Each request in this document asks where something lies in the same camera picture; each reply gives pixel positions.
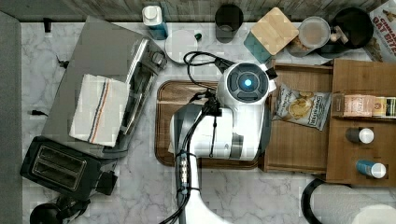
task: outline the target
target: bottle cap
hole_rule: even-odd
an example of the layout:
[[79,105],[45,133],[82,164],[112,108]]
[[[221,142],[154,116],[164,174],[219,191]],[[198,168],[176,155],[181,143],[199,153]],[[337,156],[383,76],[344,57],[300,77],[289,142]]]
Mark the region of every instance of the bottle cap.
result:
[[375,178],[382,178],[387,173],[387,167],[382,163],[376,163],[372,166],[371,173]]
[[145,7],[144,15],[148,20],[153,20],[157,16],[157,8]]
[[359,132],[359,139],[364,144],[369,144],[374,140],[374,133],[371,129],[365,128]]

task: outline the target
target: black cup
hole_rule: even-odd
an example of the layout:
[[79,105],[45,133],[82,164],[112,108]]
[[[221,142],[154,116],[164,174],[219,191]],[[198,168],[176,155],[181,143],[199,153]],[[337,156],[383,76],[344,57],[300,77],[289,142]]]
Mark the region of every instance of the black cup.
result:
[[216,39],[221,43],[232,41],[243,21],[241,8],[232,4],[221,6],[215,16]]

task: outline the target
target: wooden box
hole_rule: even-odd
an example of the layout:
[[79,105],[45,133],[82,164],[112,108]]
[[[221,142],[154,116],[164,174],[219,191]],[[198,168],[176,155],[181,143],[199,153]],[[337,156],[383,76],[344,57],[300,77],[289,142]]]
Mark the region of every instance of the wooden box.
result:
[[[275,64],[276,85],[286,84],[299,91],[332,91],[332,67]],[[271,95],[274,113],[278,92]],[[264,171],[281,170],[325,174],[329,144],[329,121],[323,131],[303,125],[274,120],[270,144],[265,150]]]

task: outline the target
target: snack bag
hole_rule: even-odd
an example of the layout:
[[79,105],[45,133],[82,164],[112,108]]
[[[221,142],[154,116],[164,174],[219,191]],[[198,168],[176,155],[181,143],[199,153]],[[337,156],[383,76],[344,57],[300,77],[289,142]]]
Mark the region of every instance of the snack bag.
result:
[[274,119],[323,130],[331,103],[329,92],[295,91],[280,87]]

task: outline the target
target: cardboard box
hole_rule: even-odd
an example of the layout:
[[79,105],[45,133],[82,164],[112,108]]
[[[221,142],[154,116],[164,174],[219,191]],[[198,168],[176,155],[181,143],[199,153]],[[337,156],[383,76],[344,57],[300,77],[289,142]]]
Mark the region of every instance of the cardboard box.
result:
[[396,63],[396,0],[370,12],[373,38],[364,47],[373,61]]

